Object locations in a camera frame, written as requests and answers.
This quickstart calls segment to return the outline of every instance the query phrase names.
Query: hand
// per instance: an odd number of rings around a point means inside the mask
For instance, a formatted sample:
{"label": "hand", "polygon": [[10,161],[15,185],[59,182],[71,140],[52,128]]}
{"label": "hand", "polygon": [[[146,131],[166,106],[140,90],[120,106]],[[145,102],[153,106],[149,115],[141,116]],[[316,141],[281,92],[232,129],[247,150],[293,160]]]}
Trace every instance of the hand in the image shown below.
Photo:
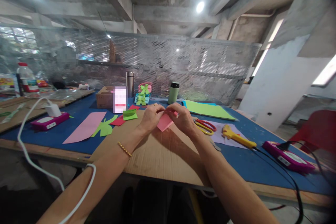
{"label": "hand", "polygon": [[165,108],[162,105],[154,103],[146,108],[139,126],[147,133],[151,132],[158,125]]}
{"label": "hand", "polygon": [[191,118],[189,110],[186,107],[181,106],[179,103],[169,105],[166,108],[166,113],[173,120],[178,129],[186,134],[190,139],[194,138],[196,134],[201,132]]}

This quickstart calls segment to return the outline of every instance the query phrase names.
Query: pink power bank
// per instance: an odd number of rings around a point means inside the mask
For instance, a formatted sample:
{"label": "pink power bank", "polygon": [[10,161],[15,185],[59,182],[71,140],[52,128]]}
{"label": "pink power bank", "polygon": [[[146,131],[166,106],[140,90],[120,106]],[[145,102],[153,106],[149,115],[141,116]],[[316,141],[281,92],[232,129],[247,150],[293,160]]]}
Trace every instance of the pink power bank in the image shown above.
{"label": "pink power bank", "polygon": [[68,120],[69,116],[70,115],[67,112],[62,112],[59,117],[43,117],[42,119],[31,122],[30,124],[34,130],[48,131],[52,127]]}
{"label": "pink power bank", "polygon": [[289,170],[301,174],[311,173],[313,170],[315,170],[315,166],[308,163],[306,160],[303,160],[288,150],[280,150],[277,145],[279,145],[279,143],[266,141],[262,147],[283,165],[285,165]]}

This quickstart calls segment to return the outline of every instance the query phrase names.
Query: red paper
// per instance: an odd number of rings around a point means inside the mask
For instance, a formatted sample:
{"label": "red paper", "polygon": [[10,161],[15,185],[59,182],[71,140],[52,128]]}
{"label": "red paper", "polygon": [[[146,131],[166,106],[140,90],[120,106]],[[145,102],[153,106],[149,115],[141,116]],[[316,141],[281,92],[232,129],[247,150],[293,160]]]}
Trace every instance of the red paper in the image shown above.
{"label": "red paper", "polygon": [[[132,104],[132,105],[129,107],[129,110],[131,110],[131,109],[136,109],[136,110],[138,111],[139,108],[140,108],[140,107],[135,106],[135,105]],[[120,126],[120,125],[122,125],[124,122],[125,122],[125,121],[124,121],[124,117],[123,117],[123,115],[121,115],[121,116],[119,116],[117,119],[115,119],[113,122],[111,122],[110,125]]]}

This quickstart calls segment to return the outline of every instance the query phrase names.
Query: red plastic chair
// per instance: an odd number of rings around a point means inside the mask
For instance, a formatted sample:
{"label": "red plastic chair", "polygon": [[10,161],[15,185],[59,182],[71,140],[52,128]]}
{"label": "red plastic chair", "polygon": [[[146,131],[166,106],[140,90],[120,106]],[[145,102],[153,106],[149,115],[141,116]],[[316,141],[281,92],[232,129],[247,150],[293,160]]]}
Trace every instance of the red plastic chair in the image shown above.
{"label": "red plastic chair", "polygon": [[336,154],[336,111],[315,111],[290,141],[305,141],[300,149],[306,153],[310,152],[305,146],[312,151],[320,148]]}

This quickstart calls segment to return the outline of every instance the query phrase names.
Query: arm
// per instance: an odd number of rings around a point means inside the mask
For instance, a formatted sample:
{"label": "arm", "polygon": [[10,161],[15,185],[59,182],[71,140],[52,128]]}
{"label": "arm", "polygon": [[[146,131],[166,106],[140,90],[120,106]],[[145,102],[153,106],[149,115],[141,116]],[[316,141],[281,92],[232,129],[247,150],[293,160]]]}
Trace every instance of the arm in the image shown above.
{"label": "arm", "polygon": [[[212,187],[233,223],[278,223],[245,180],[197,128],[189,110],[174,103],[166,111],[175,125],[194,143]],[[178,112],[178,117],[175,117],[174,111]]]}
{"label": "arm", "polygon": [[[163,115],[163,111],[164,107],[161,105],[148,106],[141,123],[130,133],[128,139],[120,139],[120,143],[127,151],[133,153],[140,141],[157,126],[159,119]],[[91,189],[68,223],[85,222],[89,213],[122,173],[129,158],[119,145],[116,144],[110,152],[94,162],[97,170]],[[85,169],[48,208],[38,223],[61,222],[82,197],[91,180],[91,175],[92,168]]]}

